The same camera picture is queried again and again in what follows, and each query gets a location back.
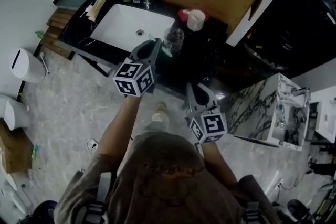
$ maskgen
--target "gray tile floor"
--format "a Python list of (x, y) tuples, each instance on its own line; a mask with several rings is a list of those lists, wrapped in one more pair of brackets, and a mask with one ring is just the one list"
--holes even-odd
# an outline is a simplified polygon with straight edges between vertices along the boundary
[[(80, 56), (75, 55), (68, 61), (48, 49), (43, 48), (43, 51), (50, 74), (41, 84), (27, 83), (23, 91), (23, 102), (29, 106), (32, 120), (26, 133), (34, 145), (40, 146), (29, 173), (29, 186), (25, 188), (35, 206), (44, 200), (58, 201), (73, 174), (87, 167), (91, 159), (87, 140), (100, 139), (124, 99), (118, 94), (111, 76), (105, 78)], [(184, 121), (183, 101), (160, 90), (143, 97), (132, 136), (141, 134), (150, 123), (159, 102), (167, 104), (171, 120), (169, 132), (194, 143), (195, 138)], [(296, 178), (301, 178), (307, 170), (308, 153), (319, 163), (330, 161), (327, 154), (320, 153), (317, 146), (309, 143), (305, 143), (302, 152), (296, 152), (227, 135), (218, 146), (237, 178), (253, 174), (263, 190), (274, 176), (283, 178), (285, 187), (293, 186)], [(282, 190), (279, 201), (285, 206), (289, 199), (297, 198), (314, 211), (325, 195), (317, 190), (328, 182), (319, 175), (306, 175), (298, 187)], [(277, 196), (278, 192), (273, 191), (270, 199), (276, 200)]]

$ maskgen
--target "white mug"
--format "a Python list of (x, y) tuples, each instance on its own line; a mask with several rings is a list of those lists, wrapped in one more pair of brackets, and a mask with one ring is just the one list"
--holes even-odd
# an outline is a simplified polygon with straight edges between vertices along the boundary
[(183, 13), (188, 14), (187, 26), (192, 31), (200, 31), (203, 28), (205, 21), (205, 14), (199, 9), (193, 9), (192, 11), (183, 10)]

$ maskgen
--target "marble box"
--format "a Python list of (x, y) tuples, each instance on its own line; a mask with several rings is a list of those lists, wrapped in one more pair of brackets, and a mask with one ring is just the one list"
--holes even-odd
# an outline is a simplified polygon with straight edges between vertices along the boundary
[(301, 151), (308, 127), (309, 105), (304, 96), (294, 97), (300, 87), (276, 74), (228, 98), (228, 133), (247, 141), (284, 146)]

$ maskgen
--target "sink drain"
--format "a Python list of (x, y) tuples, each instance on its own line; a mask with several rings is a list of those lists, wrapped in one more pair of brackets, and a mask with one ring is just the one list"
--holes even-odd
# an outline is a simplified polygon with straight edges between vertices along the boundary
[(145, 30), (142, 30), (142, 29), (139, 29), (138, 31), (135, 32), (135, 34), (138, 36), (138, 37), (141, 37), (145, 34)]

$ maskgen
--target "person's right arm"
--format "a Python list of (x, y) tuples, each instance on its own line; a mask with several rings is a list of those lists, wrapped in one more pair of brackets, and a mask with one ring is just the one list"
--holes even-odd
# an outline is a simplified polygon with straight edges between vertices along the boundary
[(224, 161), (216, 143), (202, 144), (206, 169), (227, 189), (237, 185), (237, 178)]

